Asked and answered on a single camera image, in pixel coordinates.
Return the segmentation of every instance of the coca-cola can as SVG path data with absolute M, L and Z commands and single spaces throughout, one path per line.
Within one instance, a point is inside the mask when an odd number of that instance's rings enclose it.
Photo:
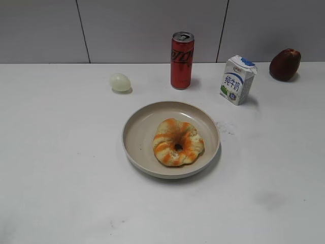
M 186 89 L 191 84 L 194 52 L 194 35 L 176 32 L 172 38 L 171 85 L 176 89 Z

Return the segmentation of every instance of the red apple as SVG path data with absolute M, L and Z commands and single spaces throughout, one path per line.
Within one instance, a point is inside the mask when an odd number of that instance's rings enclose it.
M 301 54 L 291 48 L 283 50 L 270 63 L 270 74 L 274 79 L 289 81 L 297 72 Z

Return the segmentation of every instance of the egg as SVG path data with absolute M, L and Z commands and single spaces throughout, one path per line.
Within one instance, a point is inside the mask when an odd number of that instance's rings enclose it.
M 110 84 L 113 90 L 117 92 L 126 92 L 131 89 L 130 80 L 121 73 L 112 74 Z

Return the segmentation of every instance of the bagel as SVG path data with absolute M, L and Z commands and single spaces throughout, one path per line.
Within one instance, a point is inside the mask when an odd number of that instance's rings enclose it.
M 204 142 L 190 123 L 174 118 L 163 121 L 153 140 L 156 158 L 166 166 L 193 163 L 204 150 Z

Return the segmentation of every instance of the beige plate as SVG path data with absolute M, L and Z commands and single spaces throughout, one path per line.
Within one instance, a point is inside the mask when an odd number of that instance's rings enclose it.
M 191 123 L 203 138 L 205 151 L 193 164 L 167 167 L 153 154 L 156 130 L 167 118 Z M 159 102 L 143 107 L 131 116 L 123 128 L 122 141 L 128 159 L 137 168 L 155 177 L 178 179 L 200 172 L 211 162 L 219 149 L 220 133 L 212 118 L 197 107 L 180 102 Z

